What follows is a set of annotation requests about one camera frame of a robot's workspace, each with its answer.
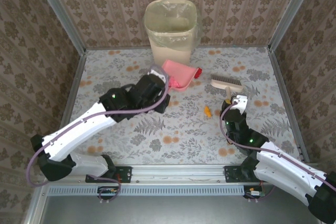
metal bar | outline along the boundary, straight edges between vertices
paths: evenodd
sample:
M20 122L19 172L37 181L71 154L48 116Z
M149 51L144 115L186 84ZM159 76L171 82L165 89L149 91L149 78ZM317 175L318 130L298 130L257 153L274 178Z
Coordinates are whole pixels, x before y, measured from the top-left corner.
M285 32L287 31L290 23L292 22L295 14L299 10L303 0L290 0L287 9L285 10L270 42L270 50L275 51L277 49L282 37L284 36Z
M247 48L247 47L268 47L268 45L198 45L197 48ZM132 49L151 49L151 46L139 47L87 47L87 51L101 51L101 50L132 50Z
M72 23L71 19L69 18L69 15L65 11L64 6L59 0L47 0L49 5L52 7L54 10L57 18L61 22L63 28L67 32L69 38L71 39L74 47L78 51L78 54L80 56L83 56L85 53L85 44L81 40L79 34L77 33L77 30Z
M24 224L39 224L41 222L44 206L47 200L49 186L35 189L30 201Z
M280 67L279 67L279 64L278 64L278 61L277 61L277 58L276 58L276 55L275 55L274 51L269 52L269 58L271 60L272 67L274 69L274 75L275 75L275 78L277 79L277 82L278 82L280 94L281 94L283 104L284 104L286 112L287 112L287 116L288 116L288 120L289 120L291 129L293 131L294 139L296 140L297 144L300 145L303 160L306 163L309 163L310 160L309 160L309 156L308 156L308 153L307 153L307 149L304 145L304 141L303 141L303 138L302 138L302 135L301 135L301 132L300 132L300 128L299 128L298 122L296 120L292 104L290 103L290 99L289 99L289 95L288 95L288 92L287 92L287 89L286 89L286 85L285 85L285 82L283 80L281 70L280 70Z
M100 186L50 186L47 196L97 196ZM135 186L125 184L121 187L120 196L238 196L244 195L241 185L182 185L182 186ZM104 193L102 196L113 196Z
M182 186L182 185L258 185L259 183L226 183L224 166L219 165L129 165L132 166L132 179L130 184L136 186ZM64 179L49 183L53 186L87 185L84 176L68 176ZM90 185L109 186L114 183Z

patterned wallpaper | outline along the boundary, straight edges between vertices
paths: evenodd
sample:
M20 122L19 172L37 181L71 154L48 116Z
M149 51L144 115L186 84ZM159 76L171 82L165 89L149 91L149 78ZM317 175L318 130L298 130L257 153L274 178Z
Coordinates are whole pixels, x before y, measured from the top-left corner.
M0 223L24 218L29 138L58 128L77 64L47 0L0 0Z
M304 0L276 55L310 158L336 170L336 0Z
M142 26L154 0L61 0L88 48L148 46ZM191 0L204 45L267 45L290 0Z

orange object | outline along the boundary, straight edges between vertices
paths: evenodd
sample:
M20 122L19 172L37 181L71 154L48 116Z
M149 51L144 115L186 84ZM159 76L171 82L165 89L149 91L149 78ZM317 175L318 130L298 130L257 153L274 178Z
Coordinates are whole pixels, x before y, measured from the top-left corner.
M208 106L205 106L204 108L204 113L207 115L208 118L211 118L212 115L211 115L211 110L209 109Z

wastebasket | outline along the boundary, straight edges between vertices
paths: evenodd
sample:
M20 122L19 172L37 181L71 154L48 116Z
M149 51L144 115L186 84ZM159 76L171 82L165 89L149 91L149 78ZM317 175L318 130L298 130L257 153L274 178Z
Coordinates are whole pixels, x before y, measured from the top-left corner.
M144 15L156 64L165 60L189 65L191 51L200 43L200 16L188 0L157 0L151 2Z

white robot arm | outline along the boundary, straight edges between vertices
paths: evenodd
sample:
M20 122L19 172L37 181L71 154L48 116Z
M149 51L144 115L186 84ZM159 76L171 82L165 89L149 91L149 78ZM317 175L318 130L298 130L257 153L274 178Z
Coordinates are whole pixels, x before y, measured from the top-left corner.
M226 139L247 155L234 172L237 182L255 178L269 182L298 198L319 220L333 224L336 220L336 173L328 175L300 162L266 136L250 129L246 123L244 99L247 98L237 96L231 101L225 100L220 117L220 129Z
M123 119L147 112L150 107L163 113L170 99L166 95L167 88L167 77L152 68L137 84L110 89L82 116L57 132L33 136L30 141L36 154L40 152L38 164L41 171L49 181L62 179L69 174L112 178L116 168L109 156L88 156L73 150L97 132Z

